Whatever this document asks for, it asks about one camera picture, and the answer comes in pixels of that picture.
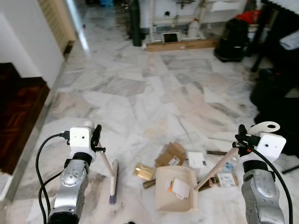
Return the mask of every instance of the open cardboard box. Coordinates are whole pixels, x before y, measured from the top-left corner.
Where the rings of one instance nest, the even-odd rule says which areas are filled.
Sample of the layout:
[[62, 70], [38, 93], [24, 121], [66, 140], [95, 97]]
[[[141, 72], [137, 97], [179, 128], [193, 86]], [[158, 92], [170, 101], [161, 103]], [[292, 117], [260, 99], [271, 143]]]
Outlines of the open cardboard box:
[[[175, 178], [190, 185], [189, 198], [180, 200], [174, 193], [165, 189], [165, 183]], [[195, 173], [187, 167], [165, 166], [157, 169], [155, 208], [164, 212], [187, 212], [198, 210], [198, 191]]]
[[166, 151], [156, 161], [156, 167], [181, 166], [186, 160], [185, 149], [179, 143], [169, 143]]

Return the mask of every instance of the wooden stick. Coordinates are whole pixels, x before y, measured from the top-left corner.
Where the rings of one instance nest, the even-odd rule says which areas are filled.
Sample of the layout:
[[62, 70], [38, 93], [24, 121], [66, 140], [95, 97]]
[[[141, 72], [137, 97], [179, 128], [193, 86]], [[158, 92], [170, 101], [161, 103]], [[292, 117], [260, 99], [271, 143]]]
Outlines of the wooden stick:
[[231, 148], [228, 153], [226, 153], [226, 155], [213, 167], [213, 169], [211, 169], [210, 173], [198, 183], [194, 190], [198, 191], [198, 189], [201, 188], [201, 186], [204, 185], [211, 177], [213, 177], [224, 166], [224, 164], [229, 161], [230, 158], [238, 153], [238, 151], [238, 148]]
[[[101, 145], [100, 142], [98, 143], [97, 146], [102, 148], [102, 145]], [[111, 175], [111, 176], [114, 176], [114, 172], [113, 172], [113, 170], [112, 170], [112, 168], [111, 168], [111, 166], [110, 166], [110, 164], [109, 164], [109, 161], [108, 161], [108, 159], [107, 159], [105, 153], [104, 153], [104, 152], [100, 152], [100, 155], [101, 155], [101, 157], [102, 157], [102, 159], [103, 159], [103, 161], [104, 161], [104, 164], [106, 165], [107, 170], [109, 171], [110, 175]]]

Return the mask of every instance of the paper label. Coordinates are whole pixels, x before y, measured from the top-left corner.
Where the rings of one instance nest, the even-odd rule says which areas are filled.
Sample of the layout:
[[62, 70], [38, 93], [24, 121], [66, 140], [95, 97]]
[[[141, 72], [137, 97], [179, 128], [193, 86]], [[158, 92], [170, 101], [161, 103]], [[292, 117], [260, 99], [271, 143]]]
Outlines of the paper label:
[[232, 173], [217, 174], [217, 177], [219, 179], [220, 185], [223, 187], [236, 186]]
[[174, 157], [172, 158], [172, 160], [169, 161], [168, 164], [169, 164], [170, 166], [176, 166], [176, 165], [179, 164], [179, 162], [180, 162], [179, 158], [176, 157], [176, 156], [174, 156]]
[[189, 198], [190, 185], [176, 178], [172, 186], [172, 192], [175, 193], [180, 200]]

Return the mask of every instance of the plastic bottle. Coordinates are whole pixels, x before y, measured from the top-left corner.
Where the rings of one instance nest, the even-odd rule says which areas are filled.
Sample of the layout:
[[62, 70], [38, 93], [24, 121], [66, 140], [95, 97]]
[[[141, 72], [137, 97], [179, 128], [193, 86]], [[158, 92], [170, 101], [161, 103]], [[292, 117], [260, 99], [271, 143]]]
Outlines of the plastic bottle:
[[189, 38], [196, 38], [199, 33], [199, 20], [194, 18], [194, 20], [190, 23], [188, 29], [188, 37]]

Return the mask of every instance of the silver robotic arm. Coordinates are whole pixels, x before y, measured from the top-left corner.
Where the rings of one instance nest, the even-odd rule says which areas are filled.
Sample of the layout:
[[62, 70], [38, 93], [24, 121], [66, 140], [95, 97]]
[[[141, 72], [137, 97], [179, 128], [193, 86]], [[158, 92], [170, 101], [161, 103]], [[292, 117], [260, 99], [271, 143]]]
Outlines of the silver robotic arm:
[[270, 162], [275, 161], [286, 140], [271, 133], [247, 134], [244, 125], [240, 125], [236, 135], [240, 161], [243, 164], [244, 176], [242, 194], [246, 204], [248, 224], [284, 224], [285, 219], [279, 207], [279, 190], [275, 184], [275, 174], [268, 170], [267, 163], [251, 152], [255, 148]]
[[111, 169], [104, 154], [105, 148], [98, 147], [101, 129], [100, 125], [94, 129], [91, 121], [85, 122], [82, 127], [70, 129], [72, 159], [60, 175], [60, 189], [50, 211], [48, 224], [79, 223], [85, 203], [84, 192], [89, 183], [89, 167], [95, 161], [95, 152], [102, 152], [107, 168]]

